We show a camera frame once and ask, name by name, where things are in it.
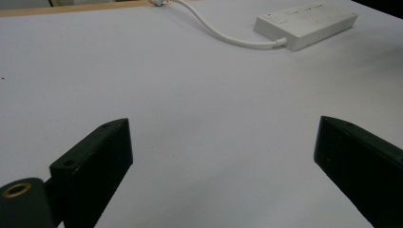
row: white cable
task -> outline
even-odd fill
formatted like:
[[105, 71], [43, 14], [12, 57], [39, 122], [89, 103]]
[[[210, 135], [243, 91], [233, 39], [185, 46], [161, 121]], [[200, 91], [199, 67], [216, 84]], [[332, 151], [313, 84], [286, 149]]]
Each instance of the white cable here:
[[[225, 41], [227, 43], [236, 45], [236, 46], [241, 46], [245, 48], [257, 48], [257, 49], [267, 49], [267, 48], [275, 48], [275, 47], [280, 47], [284, 46], [287, 44], [287, 39], [286, 38], [280, 38], [276, 41], [271, 41], [271, 42], [262, 42], [262, 43], [257, 43], [257, 42], [246, 42], [242, 40], [238, 40], [235, 38], [232, 38], [230, 36], [227, 36], [225, 34], [222, 34], [215, 28], [213, 28], [210, 24], [208, 24], [204, 18], [189, 4], [186, 2], [183, 2], [183, 0], [170, 0], [172, 2], [176, 2], [178, 4], [181, 4], [182, 6], [186, 7], [188, 10], [190, 10], [198, 19], [199, 21], [209, 30], [211, 31], [214, 35], [216, 35], [219, 39], [222, 39], [222, 41]], [[156, 6], [161, 6], [163, 4], [163, 0], [148, 0], [148, 2], [156, 5]]]

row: white power strip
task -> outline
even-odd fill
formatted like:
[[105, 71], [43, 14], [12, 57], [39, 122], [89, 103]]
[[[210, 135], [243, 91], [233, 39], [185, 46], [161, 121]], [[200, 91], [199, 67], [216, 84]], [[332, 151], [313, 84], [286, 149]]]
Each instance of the white power strip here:
[[350, 28], [357, 14], [326, 2], [260, 15], [254, 31], [270, 40], [287, 38], [286, 48], [299, 50]]

